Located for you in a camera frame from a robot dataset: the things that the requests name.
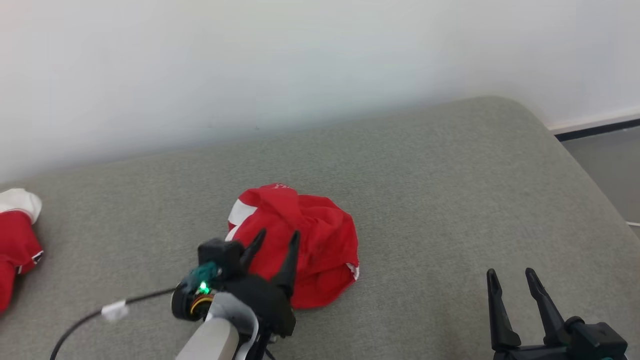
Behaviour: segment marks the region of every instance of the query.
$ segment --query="motor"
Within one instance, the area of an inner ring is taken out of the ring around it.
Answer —
[[[171,307],[178,319],[204,323],[176,359],[259,360],[265,353],[272,357],[269,342],[291,336],[300,233],[294,232],[271,282],[248,273],[265,235],[262,230],[246,249],[238,241],[219,239],[198,247],[198,267],[178,284]]]

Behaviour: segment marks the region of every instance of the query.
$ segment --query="white stripe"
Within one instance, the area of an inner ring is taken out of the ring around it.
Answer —
[[[358,280],[358,278],[360,277],[360,267],[353,266],[353,264],[350,263],[347,263],[347,267],[349,268],[349,270],[351,270],[354,280]]]
[[[255,206],[247,205],[240,201],[240,199],[237,199],[234,207],[231,208],[229,222],[234,225],[240,225],[246,220],[246,218],[253,215],[256,210],[258,210],[258,208]]]
[[[227,237],[225,238],[225,241],[233,240],[239,227],[240,227],[240,225],[236,225],[233,229],[231,229],[231,231],[229,231],[229,233],[227,234]]]
[[[37,264],[38,262],[36,261],[36,258],[39,255],[42,255],[42,253],[44,253],[44,250],[41,250],[38,254],[35,254],[34,256],[31,257],[31,260],[33,261],[34,264]]]

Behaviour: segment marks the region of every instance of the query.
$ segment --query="red cloth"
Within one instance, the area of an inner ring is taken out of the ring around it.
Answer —
[[[247,247],[261,229],[267,235],[249,271],[270,280],[280,269],[289,240],[300,231],[300,253],[291,304],[296,309],[325,306],[359,275],[358,238],[351,215],[330,199],[298,195],[284,184],[242,193],[229,215],[227,241]]]
[[[42,256],[31,229],[41,205],[37,196],[23,189],[0,193],[0,313],[11,301],[15,275],[29,272]]]

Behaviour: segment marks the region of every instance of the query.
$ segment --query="gray fabric cushion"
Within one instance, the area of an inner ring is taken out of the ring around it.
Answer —
[[[565,318],[607,322],[640,357],[640,241],[529,111],[487,97],[24,181],[45,256],[0,320],[3,359],[46,358],[86,313],[175,285],[236,197],[272,182],[351,213],[361,260],[336,302],[297,312],[278,360],[491,359],[491,267],[514,330],[541,343],[527,266]],[[196,326],[156,299],[90,322],[60,359],[171,359]]]

